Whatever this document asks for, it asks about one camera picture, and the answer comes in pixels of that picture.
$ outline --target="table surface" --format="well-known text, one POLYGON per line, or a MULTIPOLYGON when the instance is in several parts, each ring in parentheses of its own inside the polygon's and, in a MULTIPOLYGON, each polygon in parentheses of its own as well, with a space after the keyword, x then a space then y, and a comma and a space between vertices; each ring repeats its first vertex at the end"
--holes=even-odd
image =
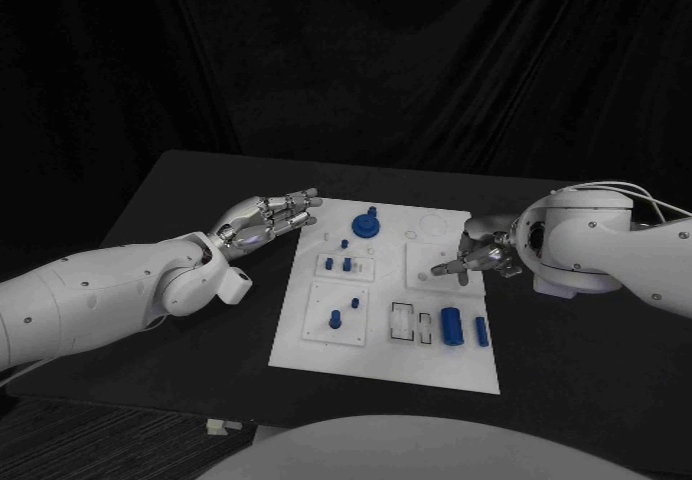
MULTIPOLYGON (((253 195, 318 187, 325 197, 517 212, 564 182, 168 152, 103 247, 207 232, 253 195)), ((269 366, 299 233, 236 264, 254 281, 237 306, 58 359, 9 387, 16 396, 152 408, 279 427, 354 415, 468 420, 534 434, 632 467, 692 470, 692 322, 622 289, 541 295, 533 274, 485 274, 502 394, 269 366)))

